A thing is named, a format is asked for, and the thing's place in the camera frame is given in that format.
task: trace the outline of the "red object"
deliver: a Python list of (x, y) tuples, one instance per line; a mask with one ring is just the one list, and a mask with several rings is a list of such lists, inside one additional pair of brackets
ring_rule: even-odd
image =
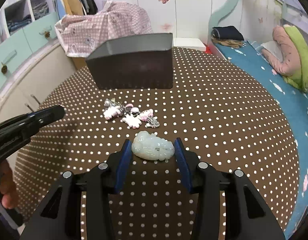
[(206, 46), (205, 53), (207, 53), (207, 54), (212, 54), (212, 52), (210, 51), (210, 48), (209, 48), (208, 46)]

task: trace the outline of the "pink checkered cloth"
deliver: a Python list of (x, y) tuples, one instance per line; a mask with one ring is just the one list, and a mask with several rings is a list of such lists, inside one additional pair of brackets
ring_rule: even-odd
[(65, 15), (55, 24), (55, 31), (69, 57), (87, 57), (110, 39), (153, 33), (144, 9), (115, 1), (107, 1), (95, 15)]

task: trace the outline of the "green pillow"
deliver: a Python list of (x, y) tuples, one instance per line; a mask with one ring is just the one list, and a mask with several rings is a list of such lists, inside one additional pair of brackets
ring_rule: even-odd
[(307, 92), (308, 90), (308, 46), (302, 34), (295, 26), (284, 25), (284, 29), (294, 43), (301, 59), (301, 69), (290, 77), (284, 77), (285, 82), (295, 88)]

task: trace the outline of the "metal screw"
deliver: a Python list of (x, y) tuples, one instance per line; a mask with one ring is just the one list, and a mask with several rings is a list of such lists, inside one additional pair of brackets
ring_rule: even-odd
[(72, 172), (70, 172), (70, 171), (66, 171), (66, 172), (63, 173), (63, 177), (66, 178), (66, 179), (69, 178), (70, 176), (72, 176)]
[(238, 177), (242, 177), (244, 175), (243, 171), (241, 171), (241, 170), (236, 170), (234, 173)]
[(200, 162), (198, 164), (198, 166), (201, 168), (201, 169), (206, 169), (208, 167), (208, 164), (207, 163), (204, 163), (204, 162)]
[(107, 169), (107, 167), (108, 167), (108, 165), (107, 165), (106, 163), (100, 163), (100, 164), (98, 165), (98, 168), (99, 168), (100, 170), (105, 170), (105, 169)]

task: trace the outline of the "pink fabric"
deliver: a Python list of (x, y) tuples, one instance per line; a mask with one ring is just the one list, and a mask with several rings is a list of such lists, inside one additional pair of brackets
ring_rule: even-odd
[(95, 15), (65, 15), (55, 24), (55, 30), (69, 57), (87, 57), (110, 39), (153, 32), (144, 9), (114, 1), (107, 1)]
[(294, 43), (291, 41), (284, 28), (281, 26), (276, 26), (274, 28), (273, 39), (281, 47), (283, 62), (280, 62), (267, 49), (262, 49), (262, 53), (278, 73), (282, 74), (283, 76), (293, 75), (298, 69), (301, 68), (300, 56)]

